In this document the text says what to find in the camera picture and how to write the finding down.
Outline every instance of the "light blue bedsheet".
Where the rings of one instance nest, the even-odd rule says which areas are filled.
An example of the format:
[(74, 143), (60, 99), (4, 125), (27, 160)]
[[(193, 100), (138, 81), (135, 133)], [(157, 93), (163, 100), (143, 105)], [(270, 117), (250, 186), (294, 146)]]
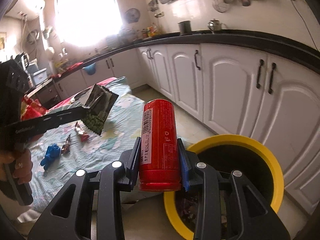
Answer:
[[(141, 117), (144, 102), (131, 95), (131, 89), (126, 78), (120, 78), (107, 84), (106, 87), (119, 95), (105, 122), (101, 136), (88, 130), (82, 122), (82, 127), (88, 131), (90, 139), (82, 143), (71, 122), (49, 130), (29, 149), (32, 153), (33, 177), (30, 182), (34, 198), (32, 209), (42, 212), (62, 186), (78, 169), (87, 172), (98, 171), (112, 161), (118, 160), (121, 153), (131, 149), (138, 136), (141, 135)], [(60, 147), (71, 134), (70, 153), (60, 157), (44, 171), (40, 162), (47, 147), (57, 143)]]

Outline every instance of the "window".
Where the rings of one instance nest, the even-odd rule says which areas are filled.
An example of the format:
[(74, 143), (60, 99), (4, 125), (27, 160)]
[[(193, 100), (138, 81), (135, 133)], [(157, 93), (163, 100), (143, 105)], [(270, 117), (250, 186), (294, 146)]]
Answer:
[(57, 0), (59, 36), (78, 46), (89, 46), (119, 33), (121, 16), (115, 0)]

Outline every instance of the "cabinet door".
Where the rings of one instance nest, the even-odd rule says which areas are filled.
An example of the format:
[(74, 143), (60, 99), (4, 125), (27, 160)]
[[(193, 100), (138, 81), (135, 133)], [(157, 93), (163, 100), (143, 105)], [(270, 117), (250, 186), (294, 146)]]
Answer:
[(286, 191), (311, 215), (320, 199), (320, 152)]
[(81, 71), (76, 71), (67, 77), (63, 78), (58, 87), (62, 90), (64, 95), (66, 96), (65, 99), (75, 95), (76, 93), (84, 90), (87, 88), (87, 84), (84, 81)]
[(151, 63), (149, 50), (149, 47), (138, 48), (141, 71), (143, 73), (146, 84), (157, 90), (158, 84), (156, 82), (156, 72), (154, 70), (153, 64)]
[(201, 53), (204, 123), (218, 134), (249, 137), (263, 95), (267, 54), (215, 44), (202, 44)]
[(125, 76), (131, 88), (141, 85), (143, 75), (141, 75), (140, 62), (136, 49), (126, 50), (108, 58), (115, 77)]
[(176, 104), (203, 121), (203, 83), (199, 45), (167, 45)]
[(36, 95), (40, 103), (44, 104), (45, 102), (48, 102), (50, 99), (56, 97), (58, 95), (58, 92), (54, 85), (51, 85), (50, 87), (45, 87), (44, 89), (41, 89)]
[(158, 91), (172, 101), (175, 101), (166, 45), (151, 46), (150, 55), (156, 74), (155, 78), (159, 85)]
[(107, 59), (96, 62), (96, 72), (93, 75), (88, 75), (84, 69), (81, 71), (88, 87), (114, 76)]
[(65, 100), (65, 99), (69, 98), (68, 95), (67, 95), (67, 92), (66, 92), (65, 88), (63, 87), (63, 82), (62, 82), (62, 80), (60, 80), (59, 82), (57, 82), (57, 83), (55, 84), (55, 86), (56, 86), (57, 92), (58, 92), (59, 95), (60, 95), (61, 100)]
[[(270, 94), (272, 65), (276, 68)], [(285, 185), (297, 177), (320, 149), (320, 76), (290, 60), (269, 55), (252, 138), (275, 155)]]

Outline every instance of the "barcode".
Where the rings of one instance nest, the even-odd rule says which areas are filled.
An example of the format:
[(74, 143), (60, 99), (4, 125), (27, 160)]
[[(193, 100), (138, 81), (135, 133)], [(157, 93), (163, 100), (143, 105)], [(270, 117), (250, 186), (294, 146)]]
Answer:
[(142, 134), (149, 133), (152, 126), (152, 109), (148, 109), (143, 114)]

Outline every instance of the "water heater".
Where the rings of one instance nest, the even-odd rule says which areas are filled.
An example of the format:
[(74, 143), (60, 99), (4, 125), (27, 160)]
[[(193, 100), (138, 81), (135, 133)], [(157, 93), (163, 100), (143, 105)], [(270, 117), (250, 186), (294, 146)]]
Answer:
[(6, 12), (6, 16), (21, 19), (21, 15), (27, 15), (27, 20), (36, 19), (45, 5), (44, 0), (16, 0)]

